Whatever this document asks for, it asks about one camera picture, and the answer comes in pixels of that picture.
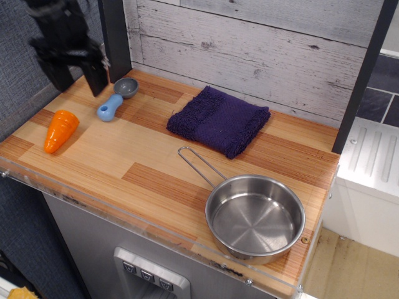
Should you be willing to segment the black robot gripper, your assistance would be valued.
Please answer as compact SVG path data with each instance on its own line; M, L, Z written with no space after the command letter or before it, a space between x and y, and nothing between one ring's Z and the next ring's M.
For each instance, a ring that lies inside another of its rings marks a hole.
M89 27L78 1L27 1L26 11L42 35L29 45L43 59L66 59L80 64L93 96L108 85L107 71L99 44L89 37ZM54 87L66 91L74 78L66 65L39 59L39 65Z

